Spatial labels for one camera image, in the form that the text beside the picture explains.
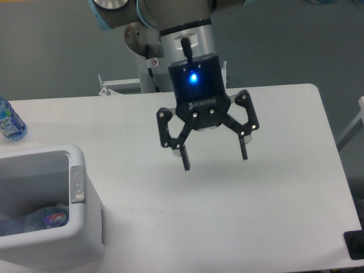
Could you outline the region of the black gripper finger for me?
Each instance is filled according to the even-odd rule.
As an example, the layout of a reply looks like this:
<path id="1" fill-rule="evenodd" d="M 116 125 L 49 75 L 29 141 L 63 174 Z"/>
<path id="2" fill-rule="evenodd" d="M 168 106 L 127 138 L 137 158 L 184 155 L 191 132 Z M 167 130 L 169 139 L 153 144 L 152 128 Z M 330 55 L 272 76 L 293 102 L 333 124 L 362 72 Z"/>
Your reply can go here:
<path id="1" fill-rule="evenodd" d="M 156 112 L 160 145 L 170 148 L 174 156 L 181 159 L 186 171 L 191 168 L 185 142 L 199 119 L 195 111 L 190 113 L 187 121 L 177 118 L 175 108 L 161 107 Z"/>
<path id="2" fill-rule="evenodd" d="M 234 119 L 228 111 L 222 111 L 216 107 L 209 109 L 209 116 L 231 129 L 238 135 L 239 145 L 243 160 L 248 159 L 246 145 L 252 140 L 252 132 L 258 130 L 260 125 L 257 114 L 254 109 L 253 101 L 248 90 L 243 89 L 235 95 L 229 97 L 230 103 L 244 108 L 246 120 L 242 123 Z"/>

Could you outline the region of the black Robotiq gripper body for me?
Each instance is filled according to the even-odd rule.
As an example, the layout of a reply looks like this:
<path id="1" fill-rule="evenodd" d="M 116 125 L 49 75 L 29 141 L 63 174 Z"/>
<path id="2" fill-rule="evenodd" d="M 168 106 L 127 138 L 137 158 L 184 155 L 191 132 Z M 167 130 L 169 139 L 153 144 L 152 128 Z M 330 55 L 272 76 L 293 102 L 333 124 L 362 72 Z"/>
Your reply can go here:
<path id="1" fill-rule="evenodd" d="M 196 113 L 194 130 L 220 126 L 221 122 L 210 111 L 224 115 L 231 102 L 225 92 L 218 56 L 194 58 L 192 63 L 172 65 L 168 71 L 176 97 L 176 115 L 188 122 Z"/>

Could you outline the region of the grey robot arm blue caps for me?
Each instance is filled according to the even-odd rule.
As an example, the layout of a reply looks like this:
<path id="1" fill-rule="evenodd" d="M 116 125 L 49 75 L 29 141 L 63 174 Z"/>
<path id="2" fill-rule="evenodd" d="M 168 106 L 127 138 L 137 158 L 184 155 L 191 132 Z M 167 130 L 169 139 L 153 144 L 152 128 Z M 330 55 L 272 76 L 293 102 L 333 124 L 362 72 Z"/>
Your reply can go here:
<path id="1" fill-rule="evenodd" d="M 175 108 L 157 111 L 160 143 L 182 158 L 190 169 L 185 141 L 191 131 L 225 125 L 239 138 L 242 157 L 259 122 L 248 91 L 228 96 L 214 45 L 211 14 L 237 5 L 237 1 L 90 1 L 103 29 L 132 27 L 125 38 L 143 56 L 154 86 L 160 90 L 153 69 L 162 59 L 176 98 Z"/>

